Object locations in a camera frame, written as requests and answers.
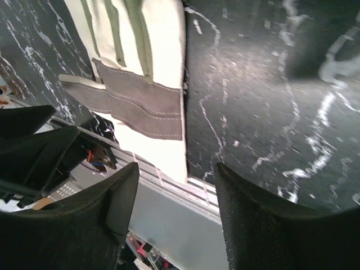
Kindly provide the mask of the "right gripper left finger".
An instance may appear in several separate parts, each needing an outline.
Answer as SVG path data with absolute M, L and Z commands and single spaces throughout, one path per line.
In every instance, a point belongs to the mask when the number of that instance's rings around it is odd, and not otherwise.
M 139 166 L 40 210 L 1 213 L 1 269 L 116 269 L 134 207 Z

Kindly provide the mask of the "white grey glove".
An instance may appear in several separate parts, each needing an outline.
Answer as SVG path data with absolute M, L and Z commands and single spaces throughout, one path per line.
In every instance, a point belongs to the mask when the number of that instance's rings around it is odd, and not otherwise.
M 181 1 L 66 1 L 93 79 L 60 75 L 65 91 L 111 121 L 120 148 L 187 181 L 186 25 Z

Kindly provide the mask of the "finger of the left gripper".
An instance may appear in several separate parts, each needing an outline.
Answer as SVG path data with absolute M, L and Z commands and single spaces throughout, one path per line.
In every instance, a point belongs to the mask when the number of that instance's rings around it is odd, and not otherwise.
M 67 126 L 39 132 L 55 113 L 50 105 L 1 110 L 1 192 L 40 197 L 79 130 Z

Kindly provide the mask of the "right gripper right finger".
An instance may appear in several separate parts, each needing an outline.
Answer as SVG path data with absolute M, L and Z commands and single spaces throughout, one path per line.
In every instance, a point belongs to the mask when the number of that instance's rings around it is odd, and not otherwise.
M 215 184 L 230 269 L 358 269 L 359 209 L 294 204 L 223 163 Z

